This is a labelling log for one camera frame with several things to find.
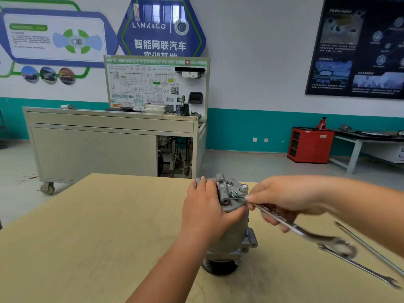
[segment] black rubber base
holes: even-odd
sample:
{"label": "black rubber base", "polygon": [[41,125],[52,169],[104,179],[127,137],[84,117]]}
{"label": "black rubber base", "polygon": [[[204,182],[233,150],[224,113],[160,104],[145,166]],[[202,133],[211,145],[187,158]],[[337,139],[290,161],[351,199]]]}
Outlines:
{"label": "black rubber base", "polygon": [[202,268],[207,272],[217,276],[229,275],[236,271],[238,265],[234,261],[227,261],[225,263],[218,263],[216,261],[210,261],[209,265],[206,266],[202,263]]}

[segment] black poster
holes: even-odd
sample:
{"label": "black poster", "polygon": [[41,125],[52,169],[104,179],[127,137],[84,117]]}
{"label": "black poster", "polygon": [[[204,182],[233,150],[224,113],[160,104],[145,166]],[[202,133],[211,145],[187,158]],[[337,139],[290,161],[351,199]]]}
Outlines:
{"label": "black poster", "polygon": [[306,94],[404,99],[404,0],[325,0]]}

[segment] teal wall stripe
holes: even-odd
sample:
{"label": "teal wall stripe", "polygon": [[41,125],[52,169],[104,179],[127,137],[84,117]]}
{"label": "teal wall stripe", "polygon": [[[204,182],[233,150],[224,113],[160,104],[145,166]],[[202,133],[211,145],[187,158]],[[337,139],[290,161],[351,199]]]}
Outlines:
{"label": "teal wall stripe", "polygon": [[[58,101],[38,99],[0,98],[0,110],[6,122],[6,129],[0,130],[0,138],[29,139],[23,106],[59,108],[72,104],[78,109],[104,110],[108,103]],[[350,116],[318,113],[271,112],[238,109],[208,109],[208,138],[206,147],[217,150],[241,152],[287,152],[293,126],[315,127],[321,117],[327,118],[329,128],[347,124],[355,130],[404,130],[404,118]],[[350,155],[353,144],[335,140],[333,155]]]}

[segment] gray floor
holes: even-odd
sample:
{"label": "gray floor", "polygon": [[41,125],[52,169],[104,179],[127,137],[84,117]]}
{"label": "gray floor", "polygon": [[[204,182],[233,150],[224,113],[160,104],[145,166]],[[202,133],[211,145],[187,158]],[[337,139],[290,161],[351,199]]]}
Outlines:
{"label": "gray floor", "polygon": [[[374,159],[361,159],[354,175],[333,164],[294,163],[285,154],[245,154],[207,150],[202,174],[215,177],[223,173],[238,181],[259,182],[275,175],[320,174],[349,177],[381,186],[403,189],[404,170]],[[4,225],[18,219],[52,196],[38,191],[33,152],[28,143],[15,144],[0,150],[0,219]],[[68,184],[55,183],[55,194],[68,188]]]}

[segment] wrench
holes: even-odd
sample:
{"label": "wrench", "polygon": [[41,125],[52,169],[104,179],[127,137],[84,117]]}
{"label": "wrench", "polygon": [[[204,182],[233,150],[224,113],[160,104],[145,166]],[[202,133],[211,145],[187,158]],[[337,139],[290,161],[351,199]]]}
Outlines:
{"label": "wrench", "polygon": [[384,281],[384,282],[387,283],[388,285],[392,286],[394,289],[401,289],[400,286],[398,286],[398,285],[395,284],[395,283],[398,283],[398,282],[397,282],[396,280],[394,280],[393,278],[391,278],[391,277],[380,275],[380,274],[378,274],[378,273],[376,273],[376,272],[374,272],[374,271],[372,271],[372,270],[370,270],[370,269],[368,269],[368,268],[366,268],[366,267],[364,267],[364,266],[362,266],[362,265],[360,265],[360,264],[354,262],[354,261],[351,260],[351,259],[346,259],[345,257],[342,257],[341,255],[339,255],[339,254],[335,253],[334,251],[328,249],[328,248],[327,248],[326,246],[324,246],[324,245],[322,245],[322,246],[320,245],[320,246],[319,246],[319,249],[320,249],[320,250],[323,250],[323,251],[326,251],[326,252],[328,252],[328,253],[330,253],[330,254],[332,254],[332,255],[334,255],[334,256],[336,256],[336,257],[342,259],[342,260],[345,260],[347,263],[350,263],[351,265],[354,265],[355,267],[357,267],[357,268],[359,268],[359,269],[362,269],[363,271],[365,271],[365,272],[367,272],[367,273],[369,273],[369,274],[371,274],[371,275],[373,275],[373,276],[375,276],[375,277],[381,279],[382,281]]}
{"label": "wrench", "polygon": [[389,265],[394,271],[396,271],[399,275],[401,275],[402,277],[404,277],[404,271],[402,269],[400,269],[399,267],[397,267],[396,265],[394,265],[391,261],[389,261],[387,258],[385,258],[383,255],[381,255],[379,252],[377,252],[375,249],[373,249],[370,245],[368,245],[366,242],[364,242],[362,239],[360,239],[359,237],[357,237],[354,233],[352,233],[349,229],[347,229],[346,227],[344,227],[342,224],[334,221],[335,225],[338,226],[340,229],[342,229],[346,234],[348,234],[349,236],[351,236],[353,239],[355,239],[356,241],[358,241],[361,245],[363,245],[366,249],[368,249],[369,251],[371,251],[377,258],[379,258],[380,260],[382,260],[383,262],[385,262],[387,265]]}
{"label": "wrench", "polygon": [[[233,193],[230,193],[230,198],[245,200],[244,196],[233,194]],[[289,220],[285,219],[280,214],[278,214],[277,212],[275,212],[274,210],[268,208],[267,206],[265,206],[263,204],[254,204],[254,206],[257,207],[261,212],[263,212],[267,215],[270,215],[271,217],[276,219],[276,221],[285,225],[287,228],[289,228],[296,234],[300,235],[304,239],[309,240],[311,242],[315,242],[318,245],[324,245],[324,246],[330,247],[338,255],[341,255],[342,257],[352,259],[357,254],[356,247],[351,245],[349,242],[345,241],[344,239],[342,239],[340,237],[322,236],[322,235],[310,233],[310,232],[306,231],[305,229],[301,228],[300,226],[298,226],[297,224],[294,224],[293,222],[290,222]]]}

